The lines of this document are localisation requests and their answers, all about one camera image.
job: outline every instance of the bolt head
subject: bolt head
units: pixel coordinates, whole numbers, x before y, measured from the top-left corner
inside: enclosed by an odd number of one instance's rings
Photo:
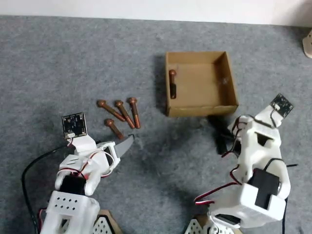
[[[170,70],[169,71],[169,75],[174,77],[176,75],[176,71],[175,70]]]
[[[97,105],[98,105],[99,107],[103,107],[103,106],[106,105],[106,101],[105,101],[105,100],[98,100],[98,101],[97,101]]]
[[[115,105],[116,106],[121,106],[122,104],[123,104],[123,102],[121,100],[115,101]]]
[[[105,121],[104,121],[104,124],[106,126],[111,126],[112,124],[114,124],[114,121],[111,119],[111,118],[107,118]]]
[[[135,97],[131,97],[131,98],[129,98],[128,101],[129,101],[130,104],[133,104],[133,103],[137,102],[137,99]]]

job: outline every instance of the circuit board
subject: circuit board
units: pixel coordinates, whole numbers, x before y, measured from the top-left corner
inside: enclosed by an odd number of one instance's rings
[[[276,111],[283,117],[286,118],[286,116],[289,114],[290,111],[293,109],[293,105],[282,95],[278,94],[273,101],[270,103],[270,105],[276,109],[276,105],[279,107]]]
[[[63,116],[62,123],[65,139],[87,135],[87,127],[83,112]]]

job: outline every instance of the copper bolt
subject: copper bolt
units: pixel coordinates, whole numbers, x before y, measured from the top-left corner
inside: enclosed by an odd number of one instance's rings
[[[176,76],[176,71],[175,70],[170,70],[169,71],[169,80],[171,84],[175,83],[175,76]]]
[[[130,128],[135,128],[135,124],[133,123],[132,119],[130,119],[130,116],[128,115],[126,109],[123,107],[123,102],[121,100],[117,100],[115,102],[115,105],[122,112],[122,115],[126,118],[126,121],[128,122]]]
[[[115,135],[119,138],[119,139],[123,139],[123,134],[118,130],[118,128],[114,125],[114,121],[111,118],[107,118],[104,121],[105,125],[107,127],[109,127],[113,133],[115,133]]]
[[[169,87],[170,87],[170,98],[171,99],[176,98],[175,76],[176,76],[176,71],[170,70],[169,71]]]
[[[140,119],[138,118],[137,105],[136,105],[137,99],[135,97],[131,97],[131,98],[129,98],[128,101],[131,105],[132,115],[133,115],[133,118],[134,118],[135,123],[136,123],[136,128],[140,128],[141,127]]]
[[[107,110],[109,113],[111,113],[113,116],[115,116],[116,118],[118,118],[120,121],[126,121],[126,119],[119,114],[117,111],[115,111],[112,107],[110,107],[109,105],[106,104],[105,100],[98,100],[97,101],[97,105],[98,107],[102,107],[105,110]]]

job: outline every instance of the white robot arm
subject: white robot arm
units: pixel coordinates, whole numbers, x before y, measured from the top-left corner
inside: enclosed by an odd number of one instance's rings
[[[56,190],[52,192],[40,233],[91,234],[100,206],[88,196],[94,193],[101,178],[119,164],[134,137],[130,135],[118,145],[113,141],[96,144],[86,133],[83,113],[63,117],[63,126],[69,145],[76,149],[59,166]]]
[[[204,228],[204,233],[260,227],[283,218],[285,199],[291,185],[280,152],[281,139],[277,127],[292,108],[279,94],[255,117],[240,116],[229,126],[235,136],[234,145],[241,144],[241,152],[236,154],[238,164],[230,172],[234,182],[195,199],[196,204],[210,205],[210,223],[206,230]],[[233,148],[222,157],[233,153]],[[231,189],[218,199],[199,201],[229,186]]]

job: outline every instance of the open cardboard box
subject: open cardboard box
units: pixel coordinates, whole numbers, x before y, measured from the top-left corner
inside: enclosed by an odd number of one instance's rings
[[[169,71],[176,71],[176,98]],[[229,56],[224,51],[166,53],[167,115],[226,115],[238,107]]]

